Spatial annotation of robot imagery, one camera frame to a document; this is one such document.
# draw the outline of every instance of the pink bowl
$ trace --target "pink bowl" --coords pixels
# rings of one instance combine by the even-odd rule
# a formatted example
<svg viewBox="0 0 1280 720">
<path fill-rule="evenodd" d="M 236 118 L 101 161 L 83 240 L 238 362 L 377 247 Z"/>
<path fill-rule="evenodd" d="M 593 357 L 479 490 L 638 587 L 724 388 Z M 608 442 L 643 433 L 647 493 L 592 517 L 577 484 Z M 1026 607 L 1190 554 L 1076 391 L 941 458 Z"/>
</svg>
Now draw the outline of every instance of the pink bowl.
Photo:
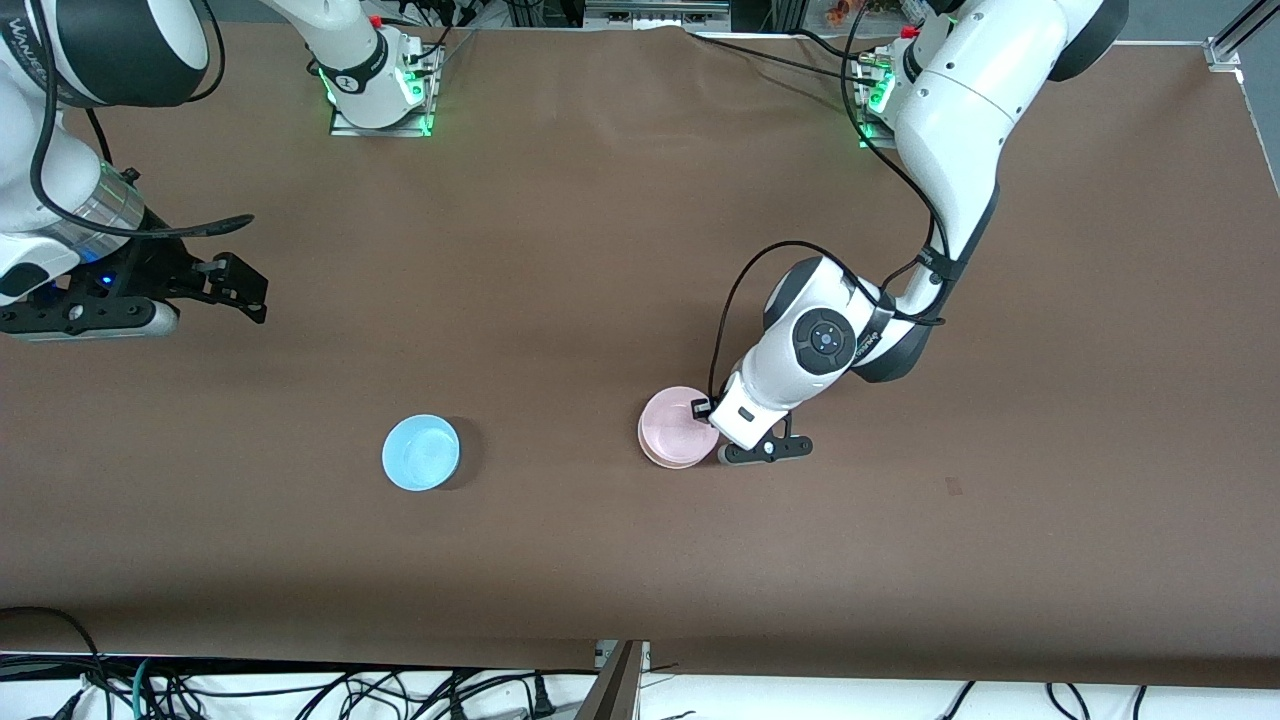
<svg viewBox="0 0 1280 720">
<path fill-rule="evenodd" d="M 719 432 L 694 419 L 690 404 L 707 396 L 691 387 L 669 387 L 649 400 L 640 414 L 640 448 L 655 464 L 682 470 L 710 455 Z"/>
</svg>

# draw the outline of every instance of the white floor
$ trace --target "white floor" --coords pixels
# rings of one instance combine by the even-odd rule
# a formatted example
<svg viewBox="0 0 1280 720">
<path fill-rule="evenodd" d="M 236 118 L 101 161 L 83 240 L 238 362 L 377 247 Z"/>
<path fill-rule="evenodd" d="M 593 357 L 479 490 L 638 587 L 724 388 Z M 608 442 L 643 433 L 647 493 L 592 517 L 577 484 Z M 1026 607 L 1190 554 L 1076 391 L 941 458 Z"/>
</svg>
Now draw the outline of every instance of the white floor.
<svg viewBox="0 0 1280 720">
<path fill-rule="evenodd" d="M 334 674 L 239 675 L 197 678 L 195 688 L 251 692 L 310 687 L 332 680 Z M 445 673 L 410 673 L 402 678 L 411 693 L 428 693 Z M 370 680 L 381 678 L 369 675 Z M 581 701 L 590 676 L 548 678 L 556 705 Z M 960 683 L 918 680 L 832 680 L 795 678 L 740 678 L 709 675 L 646 675 L 640 694 L 640 720 L 938 720 Z M 79 687 L 76 680 L 0 683 L 0 720 L 29 720 L 51 716 Z M 1130 720 L 1135 688 L 1079 685 L 1093 720 Z M 261 698 L 204 698 L 207 720 L 292 720 L 312 693 Z M 1059 698 L 1075 711 L 1070 693 L 1059 685 Z M 311 720 L 334 720 L 346 692 L 332 693 Z M 493 689 L 465 705 L 470 720 L 494 717 L 525 707 L 526 696 L 517 683 Z M 424 716 L 434 720 L 431 710 Z M 79 703 L 74 720 L 106 716 L 102 693 L 92 691 Z M 351 720 L 396 720 L 397 714 L 376 702 L 356 706 Z M 116 701 L 115 717 L 128 720 L 128 705 Z M 1151 688 L 1142 706 L 1142 720 L 1274 720 L 1280 717 L 1280 691 L 1230 691 L 1208 688 Z M 1033 683 L 978 683 L 956 720 L 1062 720 L 1048 703 L 1044 688 Z"/>
</svg>

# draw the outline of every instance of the blue bowl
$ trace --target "blue bowl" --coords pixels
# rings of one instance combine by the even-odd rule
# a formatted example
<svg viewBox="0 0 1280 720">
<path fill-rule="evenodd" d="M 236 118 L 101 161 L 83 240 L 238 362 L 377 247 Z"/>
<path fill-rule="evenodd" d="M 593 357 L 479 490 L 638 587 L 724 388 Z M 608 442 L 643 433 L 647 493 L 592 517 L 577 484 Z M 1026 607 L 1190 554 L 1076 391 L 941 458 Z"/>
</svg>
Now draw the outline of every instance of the blue bowl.
<svg viewBox="0 0 1280 720">
<path fill-rule="evenodd" d="M 458 433 L 444 418 L 413 415 L 387 434 L 383 470 L 404 489 L 431 489 L 458 469 L 460 450 Z"/>
</svg>

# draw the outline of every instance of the brown table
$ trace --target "brown table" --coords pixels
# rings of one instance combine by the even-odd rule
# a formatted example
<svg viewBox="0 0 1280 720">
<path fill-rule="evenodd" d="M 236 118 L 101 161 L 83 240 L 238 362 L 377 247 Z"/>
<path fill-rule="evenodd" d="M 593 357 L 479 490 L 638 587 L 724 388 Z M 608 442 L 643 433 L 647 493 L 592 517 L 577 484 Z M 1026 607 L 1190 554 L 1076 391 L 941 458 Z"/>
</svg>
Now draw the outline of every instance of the brown table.
<svg viewBox="0 0 1280 720">
<path fill-rule="evenodd" d="M 212 99 L 102 118 L 170 222 L 257 213 L 189 245 L 261 269 L 269 322 L 0 343 L 0 603 L 108 651 L 581 666 L 644 637 L 687 671 L 1280 679 L 1280 202 L 1198 49 L 1042 94 L 950 324 L 906 379 L 806 404 L 813 457 L 672 473 L 636 415 L 704 382 L 755 250 L 882 277 L 919 247 L 835 81 L 675 29 L 488 32 L 435 137 L 330 138 L 288 27 L 227 36 Z M 800 256 L 748 279 L 730 356 Z M 449 491 L 383 477 L 417 413 L 462 430 Z"/>
</svg>

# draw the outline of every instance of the teal cable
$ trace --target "teal cable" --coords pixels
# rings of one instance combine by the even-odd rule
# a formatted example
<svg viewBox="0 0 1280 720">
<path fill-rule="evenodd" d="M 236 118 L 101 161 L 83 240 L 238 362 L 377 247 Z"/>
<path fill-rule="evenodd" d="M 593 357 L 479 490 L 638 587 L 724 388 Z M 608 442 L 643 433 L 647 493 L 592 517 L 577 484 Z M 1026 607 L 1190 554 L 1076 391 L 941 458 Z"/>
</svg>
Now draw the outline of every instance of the teal cable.
<svg viewBox="0 0 1280 720">
<path fill-rule="evenodd" d="M 147 662 L 151 662 L 150 657 L 138 662 L 138 671 L 133 674 L 133 720 L 142 720 L 142 679 L 146 676 Z"/>
</svg>

